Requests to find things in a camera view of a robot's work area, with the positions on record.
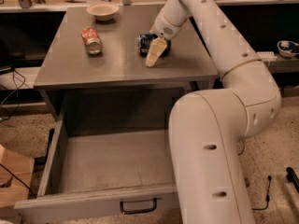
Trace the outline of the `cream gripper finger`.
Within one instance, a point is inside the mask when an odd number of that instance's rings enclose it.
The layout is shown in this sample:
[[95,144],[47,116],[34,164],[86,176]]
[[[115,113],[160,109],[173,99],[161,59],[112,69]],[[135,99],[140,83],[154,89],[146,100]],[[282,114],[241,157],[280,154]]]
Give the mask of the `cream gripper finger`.
[[167,48],[166,40],[163,37],[153,39],[149,45],[149,52],[146,58],[146,66],[152,67]]

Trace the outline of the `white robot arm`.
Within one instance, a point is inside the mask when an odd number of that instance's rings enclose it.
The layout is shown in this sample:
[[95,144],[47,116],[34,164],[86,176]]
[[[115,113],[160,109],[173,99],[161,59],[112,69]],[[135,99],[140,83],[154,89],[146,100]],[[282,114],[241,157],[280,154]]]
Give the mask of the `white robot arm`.
[[236,151],[275,120],[281,95],[268,68],[214,0],[168,0],[151,31],[147,66],[193,18],[222,86],[173,106],[168,125],[183,224],[255,224]]

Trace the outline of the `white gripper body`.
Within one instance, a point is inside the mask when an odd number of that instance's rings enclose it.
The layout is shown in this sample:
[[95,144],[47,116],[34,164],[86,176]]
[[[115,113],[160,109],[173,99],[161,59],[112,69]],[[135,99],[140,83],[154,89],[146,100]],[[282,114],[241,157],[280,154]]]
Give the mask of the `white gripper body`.
[[150,28],[150,32],[166,40],[172,40],[180,31],[184,20],[178,16],[174,18],[167,17],[162,11],[158,14],[154,24]]

